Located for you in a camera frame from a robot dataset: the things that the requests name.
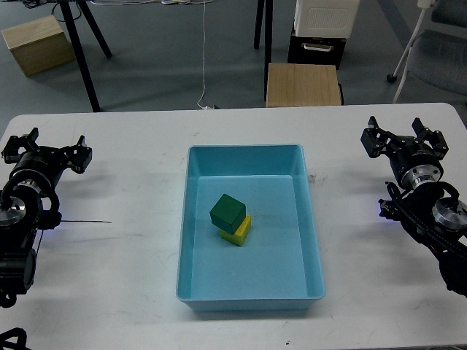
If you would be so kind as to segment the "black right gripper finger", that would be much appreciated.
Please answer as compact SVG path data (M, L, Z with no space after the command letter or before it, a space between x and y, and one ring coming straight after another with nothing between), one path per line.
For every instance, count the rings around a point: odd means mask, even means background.
M377 158L381 154L389 156L397 151L396 135L381 129L376 117L371 116L367 127L363 130L360 141L370 158Z
M412 123L412 128L416 134L415 140L421 144L426 141L430 144L430 147L434 155L442 160L449 151L449 147L446 143L444 135L441 131L432 131L428 127L424 126L421 119L416 117Z

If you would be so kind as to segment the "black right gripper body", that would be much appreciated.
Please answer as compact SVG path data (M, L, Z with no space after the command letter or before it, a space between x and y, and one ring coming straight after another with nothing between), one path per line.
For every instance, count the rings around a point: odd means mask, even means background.
M440 161L445 156L445 148L437 149L413 137L392 140L387 144L386 155L398 186L404 190L438 182L444 173Z

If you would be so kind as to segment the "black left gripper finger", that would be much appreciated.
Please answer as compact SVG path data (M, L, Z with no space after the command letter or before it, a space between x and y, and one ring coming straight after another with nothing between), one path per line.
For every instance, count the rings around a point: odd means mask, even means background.
M75 145L61 149L60 165L70 168L76 174L83 174L92 160L92 152L85 144L85 136L81 135Z
M18 163L25 152L37 152L40 150L36 140L39 137L37 127L32 128L29 134L22 136L10 136L4 149L1 151L1 156L6 164Z

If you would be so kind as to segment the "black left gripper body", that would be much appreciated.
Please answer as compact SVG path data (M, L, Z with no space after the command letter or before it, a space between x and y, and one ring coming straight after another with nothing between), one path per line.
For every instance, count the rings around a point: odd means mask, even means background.
M14 188L24 182L33 182L39 189L54 190L62 173L69 167L71 147L7 146L7 164L14 164L8 186Z

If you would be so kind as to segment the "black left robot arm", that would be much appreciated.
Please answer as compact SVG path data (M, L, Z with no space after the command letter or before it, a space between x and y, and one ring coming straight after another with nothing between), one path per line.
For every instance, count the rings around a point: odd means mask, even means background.
M55 188L66 169L84 173L92 149L80 136L61 148L39 146L37 128L10 136L1 156L14 168L1 189L1 307L10 308L34 283L38 230L59 226L62 215Z

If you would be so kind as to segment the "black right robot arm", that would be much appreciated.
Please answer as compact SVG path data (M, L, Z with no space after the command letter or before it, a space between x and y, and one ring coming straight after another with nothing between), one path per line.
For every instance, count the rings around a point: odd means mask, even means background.
M449 148L441 131L431 131L420 118L414 136L398 136L370 117L360 138L370 158L385 155L395 180L387 182L389 199L379 200L380 216L400 222L439 262L446 287L466 295L466 205L458 190L442 181L441 160Z

